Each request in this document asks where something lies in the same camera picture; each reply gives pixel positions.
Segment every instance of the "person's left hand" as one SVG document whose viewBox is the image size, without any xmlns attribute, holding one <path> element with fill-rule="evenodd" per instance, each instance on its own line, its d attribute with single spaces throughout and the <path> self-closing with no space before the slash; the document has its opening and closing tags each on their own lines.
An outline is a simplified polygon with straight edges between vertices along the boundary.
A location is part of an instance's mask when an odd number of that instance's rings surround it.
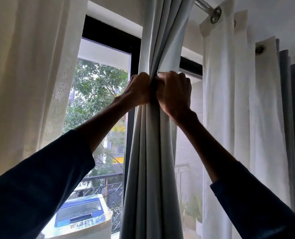
<svg viewBox="0 0 295 239">
<path fill-rule="evenodd" d="M 133 75 L 122 96 L 133 107 L 149 103 L 151 99 L 150 76 L 145 72 Z"/>
</svg>

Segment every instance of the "dark blue sleeve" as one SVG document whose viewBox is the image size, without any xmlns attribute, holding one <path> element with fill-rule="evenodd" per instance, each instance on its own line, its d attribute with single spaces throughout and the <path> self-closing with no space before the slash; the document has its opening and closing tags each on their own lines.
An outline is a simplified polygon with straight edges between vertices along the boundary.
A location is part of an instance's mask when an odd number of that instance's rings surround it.
<svg viewBox="0 0 295 239">
<path fill-rule="evenodd" d="M 295 238 L 295 213 L 241 163 L 211 189 L 241 238 Z"/>
<path fill-rule="evenodd" d="M 71 130 L 1 175 L 0 238 L 36 238 L 94 166 L 88 143 Z"/>
</svg>

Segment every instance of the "window pane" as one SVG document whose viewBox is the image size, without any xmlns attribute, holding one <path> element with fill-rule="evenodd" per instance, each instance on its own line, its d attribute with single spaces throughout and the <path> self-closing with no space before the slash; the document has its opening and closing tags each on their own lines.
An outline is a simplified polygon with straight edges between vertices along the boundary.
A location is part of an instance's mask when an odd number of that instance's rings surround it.
<svg viewBox="0 0 295 239">
<path fill-rule="evenodd" d="M 129 80 L 130 55 L 82 40 L 62 133 L 106 108 Z M 70 234 L 111 238 L 120 230 L 123 161 L 127 115 L 111 129 L 93 153 L 93 168 L 75 188 L 42 233 L 45 238 Z"/>
<path fill-rule="evenodd" d="M 191 79 L 191 109 L 203 121 L 203 82 Z M 199 239 L 203 231 L 203 164 L 180 128 L 177 128 L 175 175 L 184 239 Z"/>
</svg>

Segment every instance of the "tree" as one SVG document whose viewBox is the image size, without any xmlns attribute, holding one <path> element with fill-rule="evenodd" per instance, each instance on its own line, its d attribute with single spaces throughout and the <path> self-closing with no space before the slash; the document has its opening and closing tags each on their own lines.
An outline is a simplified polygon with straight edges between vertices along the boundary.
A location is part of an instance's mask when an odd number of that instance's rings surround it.
<svg viewBox="0 0 295 239">
<path fill-rule="evenodd" d="M 78 59 L 74 72 L 72 89 L 75 99 L 69 103 L 63 133 L 76 128 L 121 94 L 128 82 L 128 72 L 107 65 Z M 88 176 L 114 173 L 112 164 L 116 163 L 113 152 L 103 146 L 109 140 L 114 145 L 123 145 L 125 139 L 125 116 L 113 127 L 113 136 L 108 134 L 93 153 L 96 167 Z M 104 185 L 103 181 L 92 181 L 92 186 Z"/>
</svg>

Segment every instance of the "white plant pot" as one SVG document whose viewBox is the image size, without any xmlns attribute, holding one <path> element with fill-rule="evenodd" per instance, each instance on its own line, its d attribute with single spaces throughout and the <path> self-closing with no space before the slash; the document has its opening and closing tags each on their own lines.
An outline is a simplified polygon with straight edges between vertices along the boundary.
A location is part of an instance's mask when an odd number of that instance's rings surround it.
<svg viewBox="0 0 295 239">
<path fill-rule="evenodd" d="M 203 224 L 199 222 L 197 219 L 196 220 L 196 233 L 199 235 L 201 238 L 203 238 Z"/>
</svg>

